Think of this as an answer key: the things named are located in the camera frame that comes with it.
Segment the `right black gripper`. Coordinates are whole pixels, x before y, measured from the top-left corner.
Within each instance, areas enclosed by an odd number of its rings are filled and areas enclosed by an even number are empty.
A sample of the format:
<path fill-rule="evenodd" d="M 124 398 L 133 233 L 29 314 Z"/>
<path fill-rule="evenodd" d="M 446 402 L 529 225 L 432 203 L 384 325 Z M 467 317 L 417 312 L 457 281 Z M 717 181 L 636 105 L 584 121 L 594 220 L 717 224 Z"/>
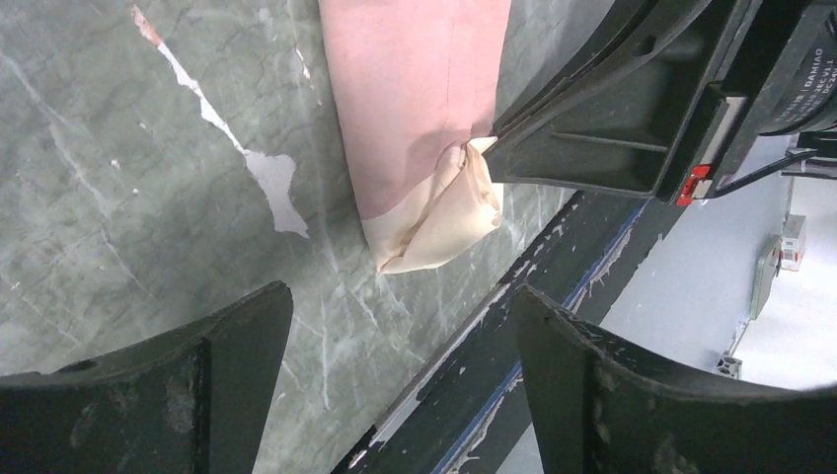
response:
<path fill-rule="evenodd" d="M 836 156 L 833 1 L 617 1 L 503 114 L 500 183 L 685 206 Z M 740 175 L 759 137 L 800 151 Z"/>

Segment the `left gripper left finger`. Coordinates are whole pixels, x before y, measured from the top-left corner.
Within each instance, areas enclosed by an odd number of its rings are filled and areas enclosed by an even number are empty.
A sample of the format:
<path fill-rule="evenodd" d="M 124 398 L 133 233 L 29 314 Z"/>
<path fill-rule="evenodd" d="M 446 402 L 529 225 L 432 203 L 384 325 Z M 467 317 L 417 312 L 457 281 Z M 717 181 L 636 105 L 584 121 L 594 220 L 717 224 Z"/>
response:
<path fill-rule="evenodd" d="M 5 473 L 249 473 L 293 315 L 272 282 L 143 342 L 1 380 Z"/>

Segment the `pink beige underwear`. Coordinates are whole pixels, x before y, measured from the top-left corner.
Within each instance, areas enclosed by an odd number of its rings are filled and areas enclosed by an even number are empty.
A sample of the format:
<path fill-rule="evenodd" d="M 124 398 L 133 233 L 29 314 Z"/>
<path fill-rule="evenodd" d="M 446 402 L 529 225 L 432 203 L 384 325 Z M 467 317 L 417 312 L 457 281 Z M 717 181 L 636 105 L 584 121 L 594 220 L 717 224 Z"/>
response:
<path fill-rule="evenodd" d="M 510 4 L 323 1 L 342 142 L 378 272 L 438 268 L 497 230 L 488 169 Z"/>

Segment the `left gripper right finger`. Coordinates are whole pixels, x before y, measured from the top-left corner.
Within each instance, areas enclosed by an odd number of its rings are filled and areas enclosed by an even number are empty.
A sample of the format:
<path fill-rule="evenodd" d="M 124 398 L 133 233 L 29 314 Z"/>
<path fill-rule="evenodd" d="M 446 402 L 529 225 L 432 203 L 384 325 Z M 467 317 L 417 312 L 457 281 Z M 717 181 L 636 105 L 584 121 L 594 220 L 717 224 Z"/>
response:
<path fill-rule="evenodd" d="M 548 473 L 832 473 L 836 390 L 787 390 L 697 369 L 512 298 L 523 381 Z"/>

